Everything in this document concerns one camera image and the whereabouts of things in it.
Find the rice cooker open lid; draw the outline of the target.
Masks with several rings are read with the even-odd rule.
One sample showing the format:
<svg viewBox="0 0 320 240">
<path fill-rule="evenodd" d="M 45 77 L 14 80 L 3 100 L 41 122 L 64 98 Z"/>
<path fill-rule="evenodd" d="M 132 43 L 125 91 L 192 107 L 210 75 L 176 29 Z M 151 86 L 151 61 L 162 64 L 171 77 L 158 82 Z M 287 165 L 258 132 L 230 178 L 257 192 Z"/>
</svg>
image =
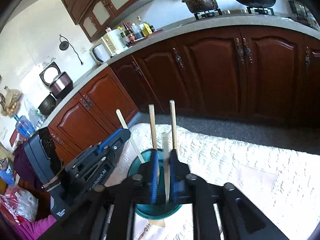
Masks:
<svg viewBox="0 0 320 240">
<path fill-rule="evenodd" d="M 62 72 L 55 62 L 49 64 L 39 77 L 57 100 L 64 99 L 73 90 L 73 81 L 66 72 Z"/>
</svg>

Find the gas stove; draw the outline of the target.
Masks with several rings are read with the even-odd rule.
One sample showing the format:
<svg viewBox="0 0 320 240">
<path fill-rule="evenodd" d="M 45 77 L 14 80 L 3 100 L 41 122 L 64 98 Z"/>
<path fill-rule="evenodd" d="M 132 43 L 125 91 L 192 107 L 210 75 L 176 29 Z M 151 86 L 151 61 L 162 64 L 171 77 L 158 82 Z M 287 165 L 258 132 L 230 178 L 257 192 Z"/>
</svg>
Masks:
<svg viewBox="0 0 320 240">
<path fill-rule="evenodd" d="M 218 17 L 218 16 L 233 16 L 242 14 L 252 15 L 271 15 L 274 16 L 274 10 L 272 8 L 253 8 L 247 7 L 246 9 L 235 9 L 235 10 L 221 10 L 214 9 L 209 11 L 197 12 L 194 14 L 195 20 L 202 20 L 205 18 Z"/>
</svg>

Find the white quilted tablecloth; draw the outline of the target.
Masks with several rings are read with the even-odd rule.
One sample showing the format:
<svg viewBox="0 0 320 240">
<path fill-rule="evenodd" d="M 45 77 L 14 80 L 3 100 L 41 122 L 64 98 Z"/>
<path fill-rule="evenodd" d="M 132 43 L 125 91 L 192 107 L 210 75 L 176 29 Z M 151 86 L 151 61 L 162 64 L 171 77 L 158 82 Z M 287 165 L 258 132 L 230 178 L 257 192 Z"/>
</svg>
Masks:
<svg viewBox="0 0 320 240">
<path fill-rule="evenodd" d="M 140 152 L 152 148 L 149 124 L 130 128 Z M 178 159 L 208 183 L 235 185 L 288 239 L 308 239 L 319 224 L 319 155 L 214 137 L 177 127 Z M 191 205 L 164 219 L 136 216 L 134 239 L 193 239 Z"/>
</svg>

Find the white floral cup teal inside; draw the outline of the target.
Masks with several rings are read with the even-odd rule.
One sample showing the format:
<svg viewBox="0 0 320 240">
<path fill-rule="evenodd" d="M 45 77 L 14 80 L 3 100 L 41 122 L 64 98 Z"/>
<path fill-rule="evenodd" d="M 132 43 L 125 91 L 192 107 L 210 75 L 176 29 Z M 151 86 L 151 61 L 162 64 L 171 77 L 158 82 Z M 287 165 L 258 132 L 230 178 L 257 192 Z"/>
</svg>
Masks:
<svg viewBox="0 0 320 240">
<path fill-rule="evenodd" d="M 142 157 L 145 162 L 150 161 L 151 158 L 151 149 L 145 150 L 142 153 Z M 181 207 L 182 204 L 175 203 L 165 203 L 165 186 L 164 186 L 164 168 L 163 168 L 163 154 L 162 150 L 158 149 L 158 162 L 159 162 L 159 184 L 157 192 L 157 202 L 155 204 L 137 204 L 136 205 L 136 214 L 139 216 L 151 219 L 159 220 L 165 219 L 176 213 Z M 130 177 L 134 174 L 137 174 L 141 162 L 138 157 L 132 162 L 127 177 Z"/>
</svg>

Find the dark wooden chopstick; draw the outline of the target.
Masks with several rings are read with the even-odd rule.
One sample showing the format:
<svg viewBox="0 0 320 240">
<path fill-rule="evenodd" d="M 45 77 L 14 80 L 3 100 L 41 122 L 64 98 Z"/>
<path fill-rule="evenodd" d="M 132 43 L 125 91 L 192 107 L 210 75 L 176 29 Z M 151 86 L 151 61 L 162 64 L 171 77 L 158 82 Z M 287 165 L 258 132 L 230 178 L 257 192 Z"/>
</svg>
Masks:
<svg viewBox="0 0 320 240">
<path fill-rule="evenodd" d="M 176 133 L 176 109 L 175 101 L 170 100 L 170 116 L 171 116 L 171 131 L 172 131 L 172 145 L 173 149 L 177 150 L 177 133 Z"/>
</svg>

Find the cream microwave oven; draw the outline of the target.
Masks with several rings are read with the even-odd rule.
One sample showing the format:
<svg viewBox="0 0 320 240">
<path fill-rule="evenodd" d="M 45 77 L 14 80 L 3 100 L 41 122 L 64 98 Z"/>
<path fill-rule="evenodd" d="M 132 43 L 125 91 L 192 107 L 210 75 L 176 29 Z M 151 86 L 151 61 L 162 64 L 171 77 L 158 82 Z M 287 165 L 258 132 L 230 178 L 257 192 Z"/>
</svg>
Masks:
<svg viewBox="0 0 320 240">
<path fill-rule="evenodd" d="M 110 58 L 120 54 L 126 48 L 123 38 L 121 37 L 120 30 L 118 29 L 108 31 L 104 36 L 99 38 L 99 40 L 97 40 L 93 46 L 96 44 L 103 44 Z"/>
</svg>

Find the speckled cooking pot with lid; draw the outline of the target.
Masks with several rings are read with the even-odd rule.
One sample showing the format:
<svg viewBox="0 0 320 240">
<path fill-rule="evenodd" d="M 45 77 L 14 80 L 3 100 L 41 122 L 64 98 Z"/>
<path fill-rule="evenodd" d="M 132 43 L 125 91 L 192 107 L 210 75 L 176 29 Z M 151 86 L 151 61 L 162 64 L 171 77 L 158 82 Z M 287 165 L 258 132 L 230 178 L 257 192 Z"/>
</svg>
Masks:
<svg viewBox="0 0 320 240">
<path fill-rule="evenodd" d="M 216 0 L 182 0 L 193 14 L 218 9 Z"/>
</svg>

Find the dark wooden lower cabinets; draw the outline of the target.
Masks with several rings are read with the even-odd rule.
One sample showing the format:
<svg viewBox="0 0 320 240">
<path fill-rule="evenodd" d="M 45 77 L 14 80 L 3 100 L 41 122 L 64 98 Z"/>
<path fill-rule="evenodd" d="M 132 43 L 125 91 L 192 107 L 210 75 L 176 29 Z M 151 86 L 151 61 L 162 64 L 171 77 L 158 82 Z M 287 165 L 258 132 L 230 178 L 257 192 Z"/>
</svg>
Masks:
<svg viewBox="0 0 320 240">
<path fill-rule="evenodd" d="M 319 40 L 243 25 L 193 31 L 120 57 L 58 105 L 49 131 L 70 162 L 153 104 L 176 112 L 319 129 Z"/>
</svg>

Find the yellow oil bottle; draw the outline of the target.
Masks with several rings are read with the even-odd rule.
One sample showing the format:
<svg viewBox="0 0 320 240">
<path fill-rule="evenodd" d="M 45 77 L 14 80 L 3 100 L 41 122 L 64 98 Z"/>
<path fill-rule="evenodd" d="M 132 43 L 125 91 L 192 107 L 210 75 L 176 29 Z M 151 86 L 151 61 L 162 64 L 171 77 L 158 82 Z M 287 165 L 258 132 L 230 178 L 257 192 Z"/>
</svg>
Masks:
<svg viewBox="0 0 320 240">
<path fill-rule="evenodd" d="M 138 25 L 145 37 L 152 34 L 152 30 L 150 29 L 149 25 L 145 23 L 139 16 L 137 17 Z"/>
</svg>

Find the black inner pot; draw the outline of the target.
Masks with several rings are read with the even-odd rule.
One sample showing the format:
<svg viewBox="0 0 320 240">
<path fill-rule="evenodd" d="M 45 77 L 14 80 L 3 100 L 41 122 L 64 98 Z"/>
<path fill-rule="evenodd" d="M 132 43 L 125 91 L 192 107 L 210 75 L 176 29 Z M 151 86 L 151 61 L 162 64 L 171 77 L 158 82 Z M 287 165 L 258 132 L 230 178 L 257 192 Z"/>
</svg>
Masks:
<svg viewBox="0 0 320 240">
<path fill-rule="evenodd" d="M 49 116 L 56 107 L 56 99 L 49 94 L 39 105 L 38 109 L 44 116 Z"/>
</svg>

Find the blue water bottle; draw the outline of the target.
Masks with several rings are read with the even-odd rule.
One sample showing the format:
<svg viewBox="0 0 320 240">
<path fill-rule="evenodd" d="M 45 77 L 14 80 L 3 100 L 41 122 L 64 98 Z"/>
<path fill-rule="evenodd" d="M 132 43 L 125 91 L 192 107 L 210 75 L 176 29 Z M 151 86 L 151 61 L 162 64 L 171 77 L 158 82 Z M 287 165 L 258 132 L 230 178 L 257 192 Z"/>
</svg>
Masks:
<svg viewBox="0 0 320 240">
<path fill-rule="evenodd" d="M 15 128 L 20 135 L 28 139 L 35 133 L 35 128 L 26 116 L 22 115 L 19 117 L 15 114 L 14 119 L 16 120 Z"/>
</svg>

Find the dish drying rack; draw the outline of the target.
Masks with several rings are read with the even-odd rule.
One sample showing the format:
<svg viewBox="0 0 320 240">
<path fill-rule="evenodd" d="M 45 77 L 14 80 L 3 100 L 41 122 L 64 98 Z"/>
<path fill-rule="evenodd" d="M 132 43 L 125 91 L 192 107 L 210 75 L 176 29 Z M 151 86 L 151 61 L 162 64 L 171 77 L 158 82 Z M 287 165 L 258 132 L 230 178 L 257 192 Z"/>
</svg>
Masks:
<svg viewBox="0 0 320 240">
<path fill-rule="evenodd" d="M 302 0 L 289 0 L 289 5 L 299 23 L 319 31 L 319 24 Z"/>
</svg>

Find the white electric kettle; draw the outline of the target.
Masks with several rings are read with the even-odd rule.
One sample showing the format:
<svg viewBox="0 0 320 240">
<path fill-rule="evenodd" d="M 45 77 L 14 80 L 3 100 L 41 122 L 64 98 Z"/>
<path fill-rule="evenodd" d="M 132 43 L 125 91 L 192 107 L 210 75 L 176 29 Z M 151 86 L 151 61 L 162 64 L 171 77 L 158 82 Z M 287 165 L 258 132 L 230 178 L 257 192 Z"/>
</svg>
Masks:
<svg viewBox="0 0 320 240">
<path fill-rule="evenodd" d="M 91 48 L 91 54 L 97 64 L 103 64 L 110 59 L 110 56 L 103 44 L 96 44 Z"/>
</svg>

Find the wooden upper cabinets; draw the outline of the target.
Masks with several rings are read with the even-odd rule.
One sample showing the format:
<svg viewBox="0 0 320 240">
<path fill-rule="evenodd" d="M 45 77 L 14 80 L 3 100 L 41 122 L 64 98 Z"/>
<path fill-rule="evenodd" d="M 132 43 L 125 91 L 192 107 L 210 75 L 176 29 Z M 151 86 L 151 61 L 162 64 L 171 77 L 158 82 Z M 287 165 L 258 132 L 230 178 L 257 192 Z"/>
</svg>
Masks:
<svg viewBox="0 0 320 240">
<path fill-rule="evenodd" d="M 61 0 L 90 42 L 153 0 Z"/>
</svg>

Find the dark soy sauce bottle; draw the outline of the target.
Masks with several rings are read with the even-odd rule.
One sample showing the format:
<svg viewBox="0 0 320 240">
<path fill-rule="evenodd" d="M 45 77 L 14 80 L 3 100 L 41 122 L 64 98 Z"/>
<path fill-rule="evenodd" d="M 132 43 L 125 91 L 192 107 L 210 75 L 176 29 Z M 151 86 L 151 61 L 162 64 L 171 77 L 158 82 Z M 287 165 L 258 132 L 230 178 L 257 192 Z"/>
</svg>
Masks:
<svg viewBox="0 0 320 240">
<path fill-rule="evenodd" d="M 132 30 L 127 26 L 126 23 L 123 23 L 123 26 L 124 26 L 124 28 L 125 28 L 125 34 L 126 34 L 126 36 L 128 37 L 130 43 L 134 43 L 134 42 L 135 42 L 135 39 L 136 39 L 134 33 L 133 33 Z"/>
</svg>

